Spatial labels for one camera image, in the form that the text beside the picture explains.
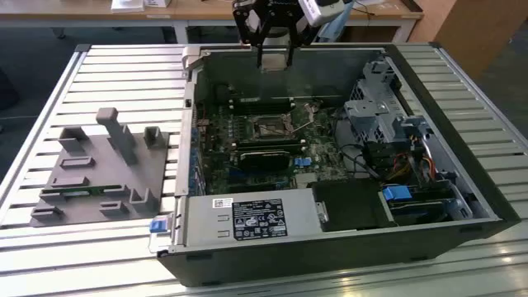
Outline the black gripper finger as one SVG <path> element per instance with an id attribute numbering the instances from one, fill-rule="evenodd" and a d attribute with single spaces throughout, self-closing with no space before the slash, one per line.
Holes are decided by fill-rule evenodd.
<path id="1" fill-rule="evenodd" d="M 286 66 L 289 67 L 293 63 L 293 53 L 296 48 L 309 45 L 314 39 L 314 28 L 308 23 L 306 16 L 302 12 L 300 12 L 297 16 L 290 17 L 288 32 L 289 45 L 286 53 Z"/>
<path id="2" fill-rule="evenodd" d="M 256 66 L 261 67 L 262 45 L 270 30 L 270 12 L 266 2 L 233 2 L 232 16 L 238 30 L 238 36 L 244 44 L 256 48 Z M 256 28 L 248 24 L 250 12 L 256 15 Z"/>

